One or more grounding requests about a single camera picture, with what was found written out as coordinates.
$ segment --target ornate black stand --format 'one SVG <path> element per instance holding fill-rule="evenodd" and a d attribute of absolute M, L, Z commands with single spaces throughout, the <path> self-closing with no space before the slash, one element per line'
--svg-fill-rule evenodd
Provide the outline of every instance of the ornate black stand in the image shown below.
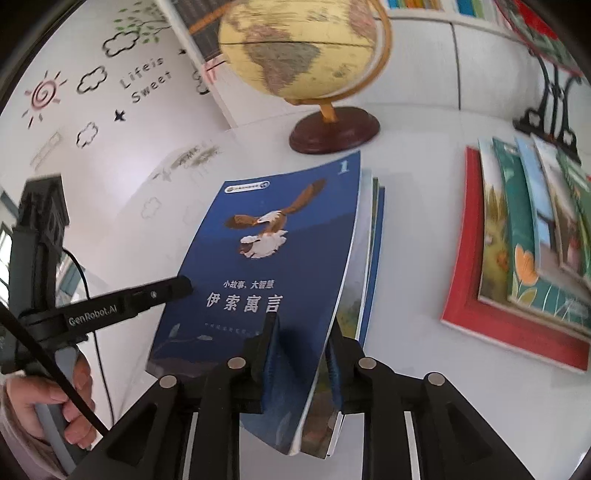
<path fill-rule="evenodd" d="M 563 150 L 573 161 L 581 165 L 579 153 L 577 150 L 577 136 L 569 127 L 569 93 L 573 82 L 581 83 L 579 76 L 571 74 L 569 79 L 566 81 L 564 88 L 560 86 L 558 79 L 558 67 L 554 65 L 554 82 L 550 82 L 548 70 L 544 60 L 539 55 L 536 55 L 530 50 L 530 54 L 536 56 L 542 73 L 544 74 L 544 94 L 542 95 L 542 101 L 537 109 L 528 108 L 525 111 L 525 115 L 519 120 L 513 120 L 514 127 L 520 132 L 526 134 L 535 134 L 544 140 L 555 144 L 561 150 Z M 548 133 L 546 132 L 546 110 L 548 108 L 548 97 L 552 93 L 554 97 L 553 109 L 552 109 L 552 121 Z M 556 123 L 558 117 L 558 102 L 562 100 L 562 123 L 558 135 L 554 135 L 556 131 Z"/>

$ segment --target hand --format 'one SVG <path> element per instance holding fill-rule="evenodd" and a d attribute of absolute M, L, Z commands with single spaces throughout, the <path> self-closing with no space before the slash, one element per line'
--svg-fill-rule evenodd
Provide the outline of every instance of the hand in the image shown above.
<path fill-rule="evenodd" d="M 86 357 L 80 354 L 74 367 L 74 386 L 86 404 L 95 410 L 92 400 L 92 377 Z M 66 440 L 88 448 L 96 439 L 96 429 L 80 413 L 78 408 L 68 399 L 57 383 L 41 377 L 11 377 L 6 385 L 12 409 L 21 423 L 22 428 L 39 440 L 45 440 L 45 434 L 35 412 L 35 403 L 48 405 L 64 404 L 62 412 L 68 423 L 64 432 Z"/>

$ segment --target eagle illustration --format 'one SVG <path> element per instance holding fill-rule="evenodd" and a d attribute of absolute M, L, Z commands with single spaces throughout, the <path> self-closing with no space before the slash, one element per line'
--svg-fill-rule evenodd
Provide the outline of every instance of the eagle illustration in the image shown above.
<path fill-rule="evenodd" d="M 258 235 L 248 235 L 240 239 L 238 253 L 247 258 L 265 258 L 274 254 L 287 238 L 287 230 L 283 230 L 287 222 L 287 216 L 299 212 L 316 197 L 326 185 L 326 179 L 316 180 L 308 185 L 298 198 L 287 208 L 273 210 L 260 217 L 251 215 L 234 215 L 226 220 L 228 228 L 243 229 L 262 225 L 263 229 Z"/>

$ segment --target red spiral sun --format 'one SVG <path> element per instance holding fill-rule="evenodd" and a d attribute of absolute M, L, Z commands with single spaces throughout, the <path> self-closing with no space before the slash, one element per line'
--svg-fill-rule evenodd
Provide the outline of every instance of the red spiral sun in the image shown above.
<path fill-rule="evenodd" d="M 61 83 L 57 83 L 57 78 L 60 76 L 61 72 L 57 72 L 55 77 L 53 77 L 50 80 L 47 80 L 48 73 L 49 70 L 46 70 L 43 80 L 40 81 L 33 90 L 25 90 L 25 95 L 31 97 L 31 106 L 30 108 L 27 108 L 27 110 L 23 113 L 21 117 L 26 116 L 26 114 L 28 114 L 30 110 L 33 110 L 33 112 L 31 113 L 31 118 L 29 119 L 28 128 L 31 128 L 31 125 L 33 124 L 33 119 L 35 118 L 34 115 L 38 111 L 43 110 L 50 103 L 61 102 L 61 100 L 56 97 L 57 89 L 58 87 L 64 85 L 64 83 L 66 83 L 68 80 L 66 79 Z M 43 122 L 43 116 L 41 112 L 39 112 L 39 121 Z"/>

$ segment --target white table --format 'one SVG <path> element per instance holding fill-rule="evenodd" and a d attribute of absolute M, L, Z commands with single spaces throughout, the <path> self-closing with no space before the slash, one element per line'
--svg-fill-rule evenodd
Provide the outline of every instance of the white table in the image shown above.
<path fill-rule="evenodd" d="M 536 479 L 567 479 L 591 445 L 591 381 L 442 325 L 456 257 L 464 196 L 464 150 L 479 136 L 512 141 L 509 122 L 474 113 L 416 106 L 368 105 L 382 125 L 362 150 L 386 187 L 384 233 L 365 351 L 397 372 L 442 372 L 479 410 Z M 212 142 L 223 154 L 172 181 L 148 180 L 119 215 L 112 233 L 85 259 L 115 290 L 176 275 L 197 227 L 224 180 L 315 166 L 339 155 L 292 152 L 288 134 L 300 113 L 240 127 Z M 161 212 L 143 219 L 152 197 Z M 154 381 L 143 372 L 161 308 L 99 332 L 116 411 Z M 92 348 L 85 346 L 91 362 Z M 95 368 L 98 413 L 108 421 Z M 361 477 L 361 418 L 345 420 L 335 455 L 283 456 L 242 436 L 242 478 L 356 480 Z"/>

